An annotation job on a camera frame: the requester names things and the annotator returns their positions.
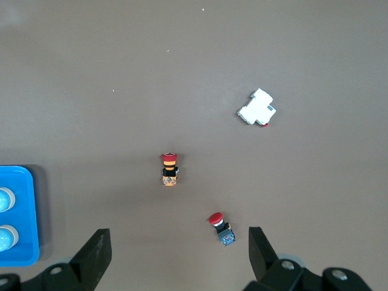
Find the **light blue desk bell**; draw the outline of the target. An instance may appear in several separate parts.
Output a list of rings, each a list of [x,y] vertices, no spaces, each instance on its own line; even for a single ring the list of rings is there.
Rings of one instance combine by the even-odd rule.
[[[0,187],[0,213],[9,211],[16,202],[16,196],[12,190]]]
[[[11,225],[0,226],[0,252],[14,247],[19,241],[18,231]]]

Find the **red yellow emergency stop button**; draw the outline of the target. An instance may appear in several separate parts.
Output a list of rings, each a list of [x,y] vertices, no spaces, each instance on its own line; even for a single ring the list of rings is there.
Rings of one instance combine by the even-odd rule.
[[[179,168],[176,166],[176,160],[178,155],[176,153],[164,153],[162,154],[163,170],[162,170],[162,183],[165,186],[174,186],[177,183],[177,173]]]

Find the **white circuit breaker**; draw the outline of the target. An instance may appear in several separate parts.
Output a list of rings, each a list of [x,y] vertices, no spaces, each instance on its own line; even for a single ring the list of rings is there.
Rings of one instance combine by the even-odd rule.
[[[250,101],[242,106],[237,115],[246,123],[252,125],[257,123],[267,127],[276,109],[272,107],[273,98],[264,90],[257,89],[250,96]]]

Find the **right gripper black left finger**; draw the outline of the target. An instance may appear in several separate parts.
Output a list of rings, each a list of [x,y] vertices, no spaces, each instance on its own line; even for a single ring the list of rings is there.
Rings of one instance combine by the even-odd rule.
[[[0,291],[94,291],[111,261],[110,230],[98,229],[68,263],[24,282],[15,273],[0,274]]]

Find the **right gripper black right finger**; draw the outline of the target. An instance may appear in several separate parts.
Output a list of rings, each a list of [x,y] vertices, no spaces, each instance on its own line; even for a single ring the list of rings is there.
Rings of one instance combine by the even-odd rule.
[[[349,269],[329,267],[319,276],[292,259],[278,258],[260,227],[249,228],[249,260],[256,280],[244,291],[372,291]]]

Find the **blue plastic tray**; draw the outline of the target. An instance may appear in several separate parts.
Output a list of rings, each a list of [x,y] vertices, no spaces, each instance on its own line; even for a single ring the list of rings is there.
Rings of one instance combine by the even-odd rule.
[[[0,187],[9,188],[16,196],[13,208],[0,213],[0,226],[11,225],[19,233],[18,243],[0,252],[0,267],[30,266],[40,254],[32,174],[22,166],[0,166]]]

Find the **red pushbutton black body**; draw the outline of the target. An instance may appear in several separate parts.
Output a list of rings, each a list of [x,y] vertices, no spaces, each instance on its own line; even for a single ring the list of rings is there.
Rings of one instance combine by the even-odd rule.
[[[214,227],[220,242],[224,246],[229,246],[235,242],[235,234],[231,229],[230,224],[224,221],[224,217],[221,212],[212,214],[209,217],[208,222]]]

